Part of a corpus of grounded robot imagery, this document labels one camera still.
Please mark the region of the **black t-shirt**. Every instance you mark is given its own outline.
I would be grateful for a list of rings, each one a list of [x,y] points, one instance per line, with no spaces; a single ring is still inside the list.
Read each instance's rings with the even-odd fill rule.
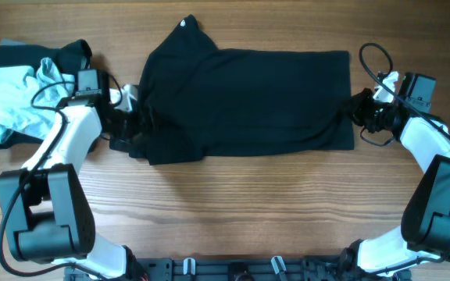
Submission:
[[[352,150],[350,97],[346,51],[220,49],[187,16],[145,63],[133,134],[109,146],[151,165]]]

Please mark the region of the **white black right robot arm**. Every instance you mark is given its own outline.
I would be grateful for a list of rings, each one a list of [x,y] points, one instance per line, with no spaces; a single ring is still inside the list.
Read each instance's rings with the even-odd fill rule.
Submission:
[[[377,101],[369,88],[344,110],[363,129],[392,132],[423,171],[400,226],[359,242],[357,268],[389,277],[426,262],[450,262],[450,135],[444,125],[412,106]]]

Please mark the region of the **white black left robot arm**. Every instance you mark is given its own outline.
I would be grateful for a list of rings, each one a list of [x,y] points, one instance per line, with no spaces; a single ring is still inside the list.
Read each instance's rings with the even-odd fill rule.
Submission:
[[[99,98],[64,98],[21,169],[0,175],[0,265],[19,277],[61,268],[96,280],[148,280],[131,249],[98,235],[78,173],[92,143],[124,114]]]

